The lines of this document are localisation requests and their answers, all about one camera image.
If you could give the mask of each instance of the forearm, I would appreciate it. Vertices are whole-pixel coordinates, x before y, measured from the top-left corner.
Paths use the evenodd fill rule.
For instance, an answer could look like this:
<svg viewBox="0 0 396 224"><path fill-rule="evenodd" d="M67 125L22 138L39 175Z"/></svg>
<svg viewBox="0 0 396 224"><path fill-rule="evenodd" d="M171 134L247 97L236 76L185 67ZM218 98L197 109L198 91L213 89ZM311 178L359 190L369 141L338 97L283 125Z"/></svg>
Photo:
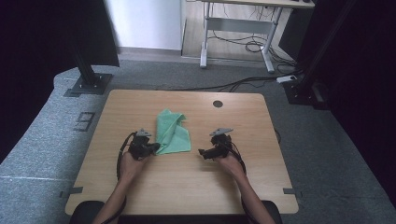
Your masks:
<svg viewBox="0 0 396 224"><path fill-rule="evenodd" d="M261 224L275 223L268 213L265 206L262 204L259 196L257 196L253 187L248 182L248 177L245 174L234 175L236 184L241 192L242 200L249 211L249 213Z"/></svg>
<svg viewBox="0 0 396 224"><path fill-rule="evenodd" d="M126 182L119 181L117 186L114 188L113 193L108 198L107 202L96 216L93 223L103 223L108 218L116 214L122 206L125 196L128 192L129 184ZM111 223L117 223L118 218L114 219Z"/></svg>

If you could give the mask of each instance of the green towel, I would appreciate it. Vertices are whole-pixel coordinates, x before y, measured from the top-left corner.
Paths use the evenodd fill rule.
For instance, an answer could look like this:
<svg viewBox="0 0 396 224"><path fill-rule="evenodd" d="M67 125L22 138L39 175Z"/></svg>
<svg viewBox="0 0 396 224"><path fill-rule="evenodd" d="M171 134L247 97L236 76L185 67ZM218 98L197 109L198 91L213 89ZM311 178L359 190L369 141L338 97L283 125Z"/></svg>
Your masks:
<svg viewBox="0 0 396 224"><path fill-rule="evenodd" d="M184 115L172 113L169 109L157 116L156 142L161 144L157 155L191 150L189 131L181 126L184 119Z"/></svg>

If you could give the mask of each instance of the white wall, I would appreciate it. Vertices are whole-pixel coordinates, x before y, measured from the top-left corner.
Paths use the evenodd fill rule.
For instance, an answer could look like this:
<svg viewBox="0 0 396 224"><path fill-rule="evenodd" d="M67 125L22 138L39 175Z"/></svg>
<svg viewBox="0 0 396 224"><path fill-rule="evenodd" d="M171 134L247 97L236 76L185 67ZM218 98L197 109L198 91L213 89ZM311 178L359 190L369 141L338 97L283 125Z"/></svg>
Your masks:
<svg viewBox="0 0 396 224"><path fill-rule="evenodd" d="M185 0L105 0L118 47L181 50Z"/></svg>

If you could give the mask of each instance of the table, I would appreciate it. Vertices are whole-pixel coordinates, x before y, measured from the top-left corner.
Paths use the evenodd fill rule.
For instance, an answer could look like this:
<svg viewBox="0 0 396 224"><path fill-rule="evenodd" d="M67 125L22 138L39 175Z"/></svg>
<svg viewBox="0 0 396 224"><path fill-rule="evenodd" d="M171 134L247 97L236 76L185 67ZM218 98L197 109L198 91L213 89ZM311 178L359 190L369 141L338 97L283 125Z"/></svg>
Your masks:
<svg viewBox="0 0 396 224"><path fill-rule="evenodd" d="M222 107L214 107L221 101ZM120 147L131 132L144 128L155 141L156 117L165 108L186 116L191 151L150 158L128 193L124 215L243 214L233 180L198 149L212 148L209 134L229 133L247 167L252 187L262 200L273 201L280 213L298 211L288 171L264 98L257 93L192 91L112 91L98 121L65 212L84 201L105 202L116 186Z"/></svg>
<svg viewBox="0 0 396 224"><path fill-rule="evenodd" d="M201 0L206 3L205 8L205 22L204 22L204 42L201 46L201 68L206 68L207 61L207 31L228 31L239 33L263 34L267 36L265 46L261 47L262 57L264 58L265 65L269 73L274 73L274 67L271 62L268 50L274 38L277 24L279 22L280 14L283 7L292 8L313 8L315 4L310 1L309 3L300 0L298 2L291 0ZM276 13L272 21L246 21L224 18L213 18L209 16L210 4L225 3L225 4L239 4L239 5L254 5L254 6L267 6L276 7Z"/></svg>

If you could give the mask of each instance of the gray carpet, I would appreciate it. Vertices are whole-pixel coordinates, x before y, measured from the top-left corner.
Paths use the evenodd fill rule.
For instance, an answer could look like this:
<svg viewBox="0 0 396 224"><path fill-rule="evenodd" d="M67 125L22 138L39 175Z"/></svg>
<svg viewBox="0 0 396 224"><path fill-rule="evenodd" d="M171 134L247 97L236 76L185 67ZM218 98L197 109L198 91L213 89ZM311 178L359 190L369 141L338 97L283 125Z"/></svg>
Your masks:
<svg viewBox="0 0 396 224"><path fill-rule="evenodd" d="M0 223L68 223L67 192L111 90L195 88L266 76L257 67L212 64L202 70L197 63L127 60L120 61L120 68L94 70L114 74L106 93L64 97L79 73L73 69L58 75L47 103L0 165ZM282 215L284 223L396 223L388 196L330 111L289 105L276 82L243 85L237 91L262 93L281 135L300 207L297 214ZM78 122L82 112L94 113L87 132L76 131L86 125Z"/></svg>

